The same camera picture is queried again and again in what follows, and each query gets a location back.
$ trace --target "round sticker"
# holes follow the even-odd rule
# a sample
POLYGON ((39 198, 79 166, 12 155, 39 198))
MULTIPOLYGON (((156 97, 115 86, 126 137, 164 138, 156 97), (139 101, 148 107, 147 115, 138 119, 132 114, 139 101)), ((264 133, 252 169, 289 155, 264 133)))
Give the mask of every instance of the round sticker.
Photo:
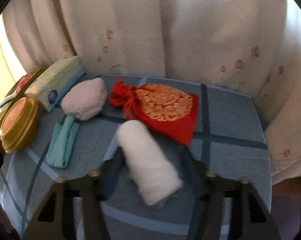
POLYGON ((48 94, 48 102, 50 104, 54 103, 57 98, 57 95, 58 95, 57 90, 50 91, 48 94))

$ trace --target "white curtain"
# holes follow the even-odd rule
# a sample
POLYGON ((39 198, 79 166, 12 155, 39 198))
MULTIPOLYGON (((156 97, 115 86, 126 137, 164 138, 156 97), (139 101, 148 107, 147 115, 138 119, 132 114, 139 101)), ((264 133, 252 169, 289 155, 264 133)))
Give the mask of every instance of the white curtain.
MULTIPOLYGON (((249 93, 270 124, 272 159, 295 154, 279 157, 276 133, 301 84, 301 11, 293 0, 12 0, 3 19, 27 72, 79 55, 88 73, 165 76, 249 93)), ((274 174, 295 162, 280 171, 274 163, 274 174)))

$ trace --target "red drawstring bag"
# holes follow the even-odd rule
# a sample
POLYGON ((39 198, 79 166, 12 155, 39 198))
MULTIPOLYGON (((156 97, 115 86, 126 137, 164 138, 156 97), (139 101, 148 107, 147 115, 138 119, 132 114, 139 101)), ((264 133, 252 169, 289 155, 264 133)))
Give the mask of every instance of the red drawstring bag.
POLYGON ((151 131, 184 146, 190 143, 198 111, 197 95, 160 84, 125 86, 119 78, 111 91, 110 105, 123 107, 125 118, 137 119, 151 131))

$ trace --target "screw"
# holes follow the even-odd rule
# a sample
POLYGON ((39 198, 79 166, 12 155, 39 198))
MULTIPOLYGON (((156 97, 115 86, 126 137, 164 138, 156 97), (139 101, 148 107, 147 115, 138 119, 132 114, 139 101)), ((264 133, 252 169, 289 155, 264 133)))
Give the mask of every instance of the screw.
POLYGON ((241 182, 241 184, 249 184, 250 180, 243 178, 243 179, 240 180, 240 182, 241 182))
POLYGON ((94 171, 91 171, 88 175, 90 177, 99 177, 100 176, 100 171, 99 170, 94 170, 94 171))
POLYGON ((64 183, 66 181, 66 177, 58 177, 55 179, 56 183, 64 183))
POLYGON ((213 171, 206 171, 205 172, 205 175, 207 176, 207 177, 212 177, 212 178, 215 178, 215 177, 217 177, 217 173, 216 172, 213 172, 213 171))

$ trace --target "gold pattern on bag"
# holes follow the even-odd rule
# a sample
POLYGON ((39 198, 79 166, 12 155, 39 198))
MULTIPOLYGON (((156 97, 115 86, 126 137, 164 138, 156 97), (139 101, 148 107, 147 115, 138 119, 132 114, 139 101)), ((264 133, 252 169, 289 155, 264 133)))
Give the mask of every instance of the gold pattern on bag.
POLYGON ((157 121, 175 121, 191 112, 193 98, 178 89, 159 84, 147 84, 136 90, 143 112, 157 121))

